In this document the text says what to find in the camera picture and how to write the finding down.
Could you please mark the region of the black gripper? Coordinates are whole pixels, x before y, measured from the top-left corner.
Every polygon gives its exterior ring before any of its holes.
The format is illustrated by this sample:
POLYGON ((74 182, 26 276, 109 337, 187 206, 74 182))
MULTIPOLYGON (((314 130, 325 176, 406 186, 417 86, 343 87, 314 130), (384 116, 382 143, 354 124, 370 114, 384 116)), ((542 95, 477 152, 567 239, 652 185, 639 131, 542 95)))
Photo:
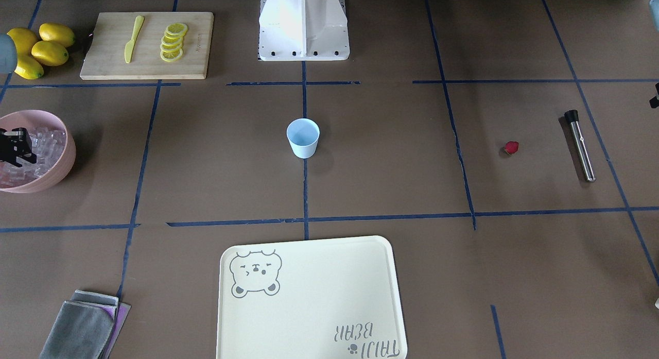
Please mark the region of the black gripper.
POLYGON ((1 161, 14 167, 23 167, 18 159, 36 164, 38 158, 31 151, 31 137, 26 128, 1 129, 1 161))

